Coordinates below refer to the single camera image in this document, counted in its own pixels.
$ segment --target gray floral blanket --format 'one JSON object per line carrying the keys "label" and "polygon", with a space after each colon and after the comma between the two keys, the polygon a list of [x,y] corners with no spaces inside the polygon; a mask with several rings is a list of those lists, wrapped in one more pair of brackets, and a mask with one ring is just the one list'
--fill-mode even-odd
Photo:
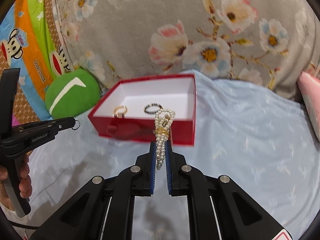
{"label": "gray floral blanket", "polygon": [[320,23],[306,0],[52,0],[70,65],[107,88],[196,69],[297,99],[319,74]]}

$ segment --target orange stripe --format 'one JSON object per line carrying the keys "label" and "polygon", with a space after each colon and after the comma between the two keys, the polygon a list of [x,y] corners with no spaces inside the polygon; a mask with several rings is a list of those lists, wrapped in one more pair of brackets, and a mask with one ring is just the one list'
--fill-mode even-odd
{"label": "orange stripe", "polygon": [[[19,11],[24,12],[22,17],[18,17]],[[28,0],[17,0],[14,16],[16,28],[21,28],[21,30],[27,33],[29,46],[23,48],[23,61],[27,67],[34,87],[36,88],[39,96],[44,100],[44,89],[53,82],[53,79],[50,75],[47,65],[45,64],[34,30],[32,28]]]}

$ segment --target pearl necklace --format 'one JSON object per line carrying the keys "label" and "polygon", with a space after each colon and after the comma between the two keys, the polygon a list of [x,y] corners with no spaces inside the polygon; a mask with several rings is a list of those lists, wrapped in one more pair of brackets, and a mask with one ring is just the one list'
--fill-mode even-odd
{"label": "pearl necklace", "polygon": [[155,127],[156,127],[156,158],[157,158],[157,170],[161,169],[164,163],[165,157],[165,142],[171,137],[171,124],[175,117],[175,112],[170,109],[160,109],[156,112],[155,116]]}

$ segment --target red box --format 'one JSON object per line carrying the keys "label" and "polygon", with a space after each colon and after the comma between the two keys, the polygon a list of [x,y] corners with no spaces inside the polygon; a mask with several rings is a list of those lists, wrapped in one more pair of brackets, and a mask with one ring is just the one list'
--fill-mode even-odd
{"label": "red box", "polygon": [[[155,116],[144,112],[144,107],[151,103],[175,111],[171,125],[174,144],[194,145],[196,84],[193,74],[121,80],[98,102],[88,117],[99,136],[155,141]],[[122,105],[128,108],[125,118],[115,118],[114,109]]]}

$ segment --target black cable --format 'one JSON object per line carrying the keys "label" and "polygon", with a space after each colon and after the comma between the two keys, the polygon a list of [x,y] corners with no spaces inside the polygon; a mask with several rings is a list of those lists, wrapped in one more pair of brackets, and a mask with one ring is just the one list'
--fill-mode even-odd
{"label": "black cable", "polygon": [[10,224],[13,225],[14,227],[17,228],[23,228],[23,229],[31,229],[31,230],[37,230],[39,227],[32,227],[32,226],[27,226],[27,225],[22,225],[22,224],[18,224],[16,222],[10,221]]}

